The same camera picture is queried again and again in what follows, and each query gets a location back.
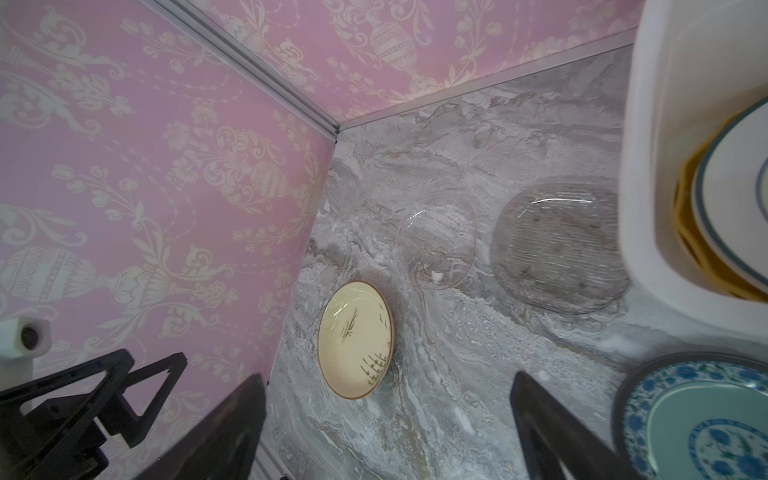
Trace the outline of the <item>beige plate with wheat sprig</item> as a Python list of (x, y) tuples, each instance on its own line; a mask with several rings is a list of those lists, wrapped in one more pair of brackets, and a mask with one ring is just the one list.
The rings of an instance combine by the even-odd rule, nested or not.
[(392, 359), (394, 320), (378, 289), (352, 281), (329, 299), (318, 327), (317, 357), (331, 391), (346, 400), (370, 395)]

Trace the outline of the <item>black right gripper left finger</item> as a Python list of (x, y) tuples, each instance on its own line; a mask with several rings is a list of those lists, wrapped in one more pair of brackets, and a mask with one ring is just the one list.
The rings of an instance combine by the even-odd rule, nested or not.
[(266, 420), (265, 381), (253, 374), (137, 478), (247, 479)]

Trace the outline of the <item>teal blue floral plate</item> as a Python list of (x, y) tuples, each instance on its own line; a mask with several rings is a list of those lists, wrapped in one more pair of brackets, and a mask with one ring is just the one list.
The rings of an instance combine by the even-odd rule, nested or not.
[(611, 431), (646, 479), (764, 479), (767, 365), (710, 352), (648, 361), (618, 389)]

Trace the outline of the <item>yellow polka dot plate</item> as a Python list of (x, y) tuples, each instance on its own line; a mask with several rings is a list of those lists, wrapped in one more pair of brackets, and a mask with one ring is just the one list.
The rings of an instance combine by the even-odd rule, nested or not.
[(698, 166), (715, 137), (723, 133), (735, 118), (736, 116), (728, 118), (720, 129), (707, 138), (682, 164), (673, 201), (673, 220), (678, 238), (687, 255), (711, 287), (730, 297), (766, 303), (767, 294), (733, 271), (707, 244), (699, 231), (692, 207), (692, 187)]

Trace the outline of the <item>white plate with quatrefoil border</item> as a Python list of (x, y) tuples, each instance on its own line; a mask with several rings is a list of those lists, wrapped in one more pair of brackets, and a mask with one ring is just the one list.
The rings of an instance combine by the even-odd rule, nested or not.
[(737, 114), (714, 136), (692, 186), (696, 223), (734, 273), (767, 291), (767, 100)]

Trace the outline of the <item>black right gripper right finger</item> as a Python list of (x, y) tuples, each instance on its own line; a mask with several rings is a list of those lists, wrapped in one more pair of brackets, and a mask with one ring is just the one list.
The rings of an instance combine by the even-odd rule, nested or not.
[(639, 479), (531, 375), (514, 377), (510, 404), (531, 479)]

